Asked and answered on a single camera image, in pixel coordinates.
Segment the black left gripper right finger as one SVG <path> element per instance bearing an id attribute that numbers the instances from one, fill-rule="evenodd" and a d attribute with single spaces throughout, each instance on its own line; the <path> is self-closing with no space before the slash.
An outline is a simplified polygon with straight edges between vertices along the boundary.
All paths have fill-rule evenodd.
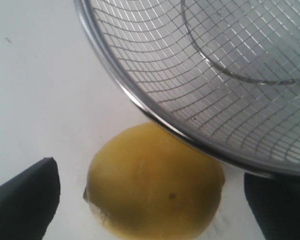
<path id="1" fill-rule="evenodd" d="M 246 173 L 244 194 L 266 240 L 300 240 L 300 184 Z"/>

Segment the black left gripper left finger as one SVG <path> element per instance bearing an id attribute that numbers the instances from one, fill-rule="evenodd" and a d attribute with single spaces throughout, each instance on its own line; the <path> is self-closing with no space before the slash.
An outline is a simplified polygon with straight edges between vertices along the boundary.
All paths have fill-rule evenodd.
<path id="1" fill-rule="evenodd" d="M 0 240 L 41 240 L 60 203 L 57 162 L 46 157 L 0 186 Z"/>

